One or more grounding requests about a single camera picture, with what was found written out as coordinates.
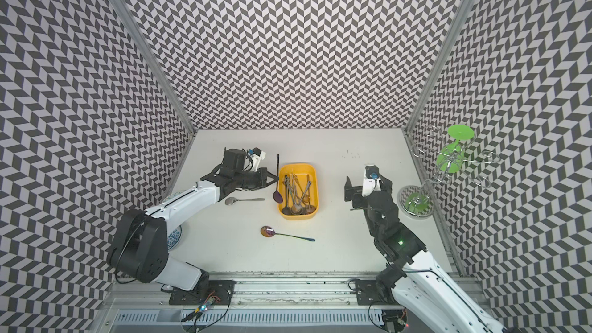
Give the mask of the dark purple spoon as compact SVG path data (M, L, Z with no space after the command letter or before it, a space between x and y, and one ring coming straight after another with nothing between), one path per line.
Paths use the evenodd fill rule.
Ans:
M276 154L276 170L277 170L277 175L280 175L280 154ZM276 182L276 188L273 194L273 199L277 204L282 204L283 203L283 196L279 191L279 180L277 180Z

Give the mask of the yellow plastic storage box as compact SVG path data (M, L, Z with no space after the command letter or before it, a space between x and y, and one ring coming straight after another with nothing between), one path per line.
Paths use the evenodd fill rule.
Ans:
M316 170L308 163L286 164L280 169L278 189L283 201L280 215L287 220L308 220L320 207Z

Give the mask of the black handled spoon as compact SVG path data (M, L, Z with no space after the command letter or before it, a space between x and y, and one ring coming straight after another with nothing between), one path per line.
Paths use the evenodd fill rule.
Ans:
M289 188L289 178L288 178L287 174L285 174L285 177L284 177L284 186L285 186L285 205L282 208L282 214L286 215L286 216L290 216L291 215L291 210L290 210L290 206L289 206L290 188Z

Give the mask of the silver long handled spoon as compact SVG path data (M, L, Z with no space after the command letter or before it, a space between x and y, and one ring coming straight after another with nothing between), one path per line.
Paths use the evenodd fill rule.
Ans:
M292 176L288 175L287 187L288 187L288 193L291 198L291 212L294 215L298 215L298 214L300 214L300 212L302 210L302 206L297 202L297 195L294 193L294 188L293 188L291 179L292 179Z

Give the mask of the rose gold long spoon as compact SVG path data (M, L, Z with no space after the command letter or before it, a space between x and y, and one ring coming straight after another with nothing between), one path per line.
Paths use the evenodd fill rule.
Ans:
M305 195L304 203L306 214L313 215L317 211L316 197L315 197L315 182L311 176L307 176L307 194Z

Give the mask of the copper bowl spoon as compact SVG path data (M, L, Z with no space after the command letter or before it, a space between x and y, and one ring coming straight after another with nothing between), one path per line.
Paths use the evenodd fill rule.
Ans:
M228 197L225 199L224 204L227 206L232 206L234 204L240 203L240 202L261 202L261 201L265 201L264 198L247 198L247 199L239 199L236 197Z

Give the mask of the blue handled spoon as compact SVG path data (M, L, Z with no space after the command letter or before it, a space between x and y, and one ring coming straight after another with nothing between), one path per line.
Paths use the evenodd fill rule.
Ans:
M260 229L260 233L264 237L283 236L283 237L291 237L294 239L299 239L299 240L304 240L304 241L316 242L316 240L314 238L310 238L310 237L302 237L302 236L296 236L296 235L291 235L291 234L278 233L274 228L269 227L269 226L263 226Z

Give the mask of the plain silver spoon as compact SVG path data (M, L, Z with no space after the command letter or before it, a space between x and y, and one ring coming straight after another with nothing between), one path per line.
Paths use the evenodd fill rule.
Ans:
M302 212L302 211L306 212L306 210L305 210L305 203L304 203L304 199L305 199L305 195L306 195L306 194L307 194L307 192L303 191L303 197L302 197L302 198L298 198L298 196L297 196L298 203L299 203L299 204L302 206L302 210L301 210L301 212Z

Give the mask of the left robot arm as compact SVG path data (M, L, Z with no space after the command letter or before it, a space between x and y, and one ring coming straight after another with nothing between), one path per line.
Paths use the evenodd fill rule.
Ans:
M202 269L170 256L168 237L200 211L240 191L257 191L278 182L261 166L259 148L229 149L222 162L194 186L146 210L129 210L120 218L107 262L139 282L157 282L192 291L205 280Z

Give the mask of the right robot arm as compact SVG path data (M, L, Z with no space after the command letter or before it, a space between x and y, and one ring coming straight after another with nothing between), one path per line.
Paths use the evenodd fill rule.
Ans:
M420 238L399 219L392 182L379 174L353 186L344 197L362 210L374 245L386 260L376 277L381 299L407 308L434 332L509 332L481 308L437 262Z

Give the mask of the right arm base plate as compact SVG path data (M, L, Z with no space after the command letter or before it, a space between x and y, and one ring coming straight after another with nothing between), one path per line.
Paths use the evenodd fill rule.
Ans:
M348 283L348 286L355 294L357 304L360 306L397 305L391 292L379 288L374 279L362 280L355 278Z

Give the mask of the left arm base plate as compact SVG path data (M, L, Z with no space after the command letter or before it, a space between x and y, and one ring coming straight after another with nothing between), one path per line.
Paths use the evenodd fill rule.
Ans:
M235 285L236 282L233 280L213 280L198 285L192 291L175 288L170 294L169 305L202 305L210 294L217 297L215 305L229 305Z

